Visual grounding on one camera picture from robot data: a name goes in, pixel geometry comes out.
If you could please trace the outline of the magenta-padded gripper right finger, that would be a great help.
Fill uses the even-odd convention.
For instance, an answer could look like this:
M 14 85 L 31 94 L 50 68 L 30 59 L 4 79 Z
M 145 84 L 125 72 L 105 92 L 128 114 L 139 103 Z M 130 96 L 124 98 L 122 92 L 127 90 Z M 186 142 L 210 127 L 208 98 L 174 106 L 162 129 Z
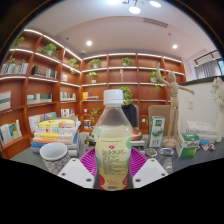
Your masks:
M 131 149 L 129 172 L 134 188 L 141 188 L 168 175 L 155 158 L 147 158 L 135 148 Z

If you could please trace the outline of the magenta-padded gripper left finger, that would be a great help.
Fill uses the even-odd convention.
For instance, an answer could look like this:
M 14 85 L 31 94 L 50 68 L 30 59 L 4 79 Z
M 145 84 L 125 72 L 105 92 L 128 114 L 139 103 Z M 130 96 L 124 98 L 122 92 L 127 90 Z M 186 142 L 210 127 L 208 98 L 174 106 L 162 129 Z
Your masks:
M 72 158 L 59 172 L 58 176 L 83 188 L 94 187 L 97 164 L 95 149 L 84 153 L 79 159 Z

